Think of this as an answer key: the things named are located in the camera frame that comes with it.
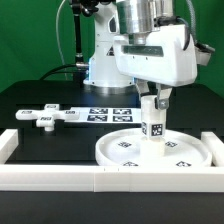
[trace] green wall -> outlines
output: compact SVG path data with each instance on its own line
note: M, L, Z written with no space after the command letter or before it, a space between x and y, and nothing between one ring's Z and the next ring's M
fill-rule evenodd
M37 80L60 66L55 17L61 0L0 0L0 91L20 80ZM198 82L224 97L222 39L224 21L221 0L193 0L197 35L216 48L208 67L199 67ZM176 14L189 19L185 0L175 0ZM94 52L93 19L82 18L85 60ZM60 35L66 63L74 62L75 42L71 9L66 4L60 19Z

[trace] cable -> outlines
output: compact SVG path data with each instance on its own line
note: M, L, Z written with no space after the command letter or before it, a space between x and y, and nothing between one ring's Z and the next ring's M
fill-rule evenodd
M54 74L55 72L58 72L62 69L66 69L66 68L77 68L77 66L75 64L67 64L67 65L62 65L62 66L59 66L57 68L54 68L50 71L48 71L46 74L44 74L40 80L44 80L45 78L47 78L48 76L50 76L51 74Z
M187 6L190 12L191 16L191 34L194 40L194 43L197 43L197 37L196 37L196 16L195 16L195 10L194 5L191 0L186 0Z
M62 61L62 65L65 65L65 59L64 59L64 55L61 49L61 43L60 43L60 35L59 35L59 19L60 19L60 14L61 14L61 10L65 4L66 0L62 0L61 5L58 8L57 11L57 16L56 16L56 38L57 38L57 45L58 45L58 51L61 57L61 61Z
M190 36L190 30L189 30L189 24L188 24L188 22L185 20L185 19L183 19L183 18L181 18L181 17L177 17L177 21L178 22L182 22L182 23L184 23L185 24L185 26L187 27L187 29L186 29L186 41L185 41L185 45L184 45L184 48L183 48L183 50L185 51L185 50L187 50L187 48L188 48L188 46L189 46L189 44L190 44L190 38L191 38L191 36Z
M66 71L66 73L68 73L68 74L74 74L75 71L73 71L73 72ZM47 77L49 77L51 75L54 75L54 74L65 74L65 72L52 72L52 73L49 73L49 74L45 74L40 80L44 80Z

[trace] round white platform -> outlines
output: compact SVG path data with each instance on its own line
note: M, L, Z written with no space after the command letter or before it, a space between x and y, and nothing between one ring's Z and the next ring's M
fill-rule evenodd
M142 166L140 128L109 133L96 143L96 161L101 166ZM203 143L186 134L166 130L165 154L147 163L150 167L210 166L212 156Z

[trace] black table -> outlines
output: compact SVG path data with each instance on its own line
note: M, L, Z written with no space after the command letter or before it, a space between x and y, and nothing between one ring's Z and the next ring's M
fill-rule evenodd
M74 82L23 81L0 94L0 131L19 130L20 146L8 164L95 165L95 142L134 124L64 124L46 134L34 121L17 121L19 109L57 103L74 107L139 107L137 93L102 95ZM200 138L213 131L224 140L224 100L202 85L175 88L167 128ZM223 223L224 194L0 192L0 223Z

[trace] white bar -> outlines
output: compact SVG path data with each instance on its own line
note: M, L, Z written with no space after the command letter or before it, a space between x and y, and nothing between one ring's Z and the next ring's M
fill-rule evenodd
M1 165L0 190L224 192L224 168Z
M4 164L18 146L18 131L8 129L0 136L0 164Z
M0 190L93 191L93 183L94 169L87 166L0 166Z

